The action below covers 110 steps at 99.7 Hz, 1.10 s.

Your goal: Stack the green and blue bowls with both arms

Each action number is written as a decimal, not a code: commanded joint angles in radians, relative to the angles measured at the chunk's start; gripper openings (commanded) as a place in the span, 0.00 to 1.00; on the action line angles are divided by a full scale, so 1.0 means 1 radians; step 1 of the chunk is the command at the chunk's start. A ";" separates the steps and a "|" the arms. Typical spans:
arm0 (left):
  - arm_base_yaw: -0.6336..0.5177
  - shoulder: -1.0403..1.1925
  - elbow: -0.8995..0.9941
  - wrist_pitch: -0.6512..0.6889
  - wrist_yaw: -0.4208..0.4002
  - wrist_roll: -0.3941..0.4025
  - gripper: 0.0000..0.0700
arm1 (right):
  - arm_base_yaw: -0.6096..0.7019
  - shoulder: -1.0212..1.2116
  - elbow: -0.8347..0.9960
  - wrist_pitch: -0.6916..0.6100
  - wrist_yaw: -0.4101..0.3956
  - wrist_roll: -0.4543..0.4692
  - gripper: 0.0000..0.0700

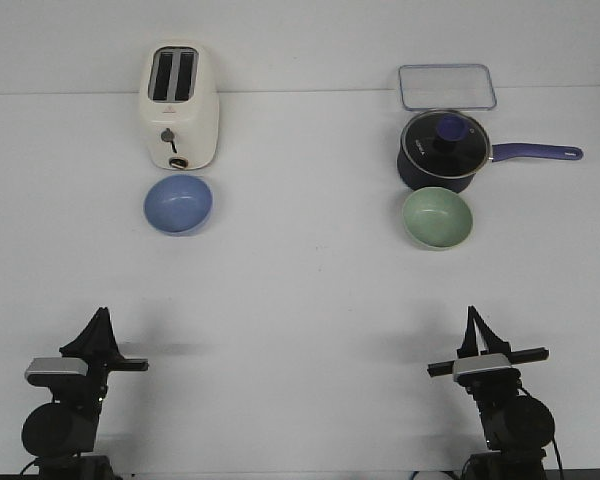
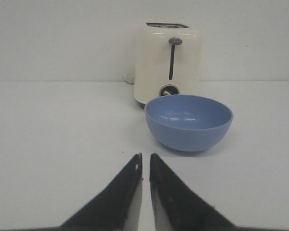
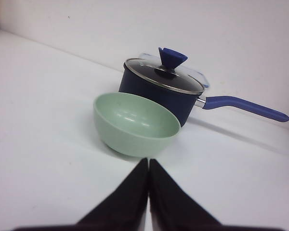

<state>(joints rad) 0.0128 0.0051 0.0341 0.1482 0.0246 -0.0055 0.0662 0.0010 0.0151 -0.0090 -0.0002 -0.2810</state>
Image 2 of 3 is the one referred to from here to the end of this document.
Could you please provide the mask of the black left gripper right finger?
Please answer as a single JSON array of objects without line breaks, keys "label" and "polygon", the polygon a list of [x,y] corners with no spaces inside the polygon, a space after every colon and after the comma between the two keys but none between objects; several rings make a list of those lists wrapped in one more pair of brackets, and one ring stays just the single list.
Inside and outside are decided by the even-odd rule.
[{"label": "black left gripper right finger", "polygon": [[233,228],[159,157],[150,156],[150,191],[156,228]]}]

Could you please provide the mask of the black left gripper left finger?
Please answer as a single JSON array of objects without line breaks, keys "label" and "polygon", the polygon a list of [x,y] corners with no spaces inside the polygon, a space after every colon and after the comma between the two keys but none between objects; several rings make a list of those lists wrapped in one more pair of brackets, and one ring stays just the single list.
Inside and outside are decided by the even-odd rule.
[{"label": "black left gripper left finger", "polygon": [[112,181],[61,228],[137,228],[142,203],[142,155],[135,154]]}]

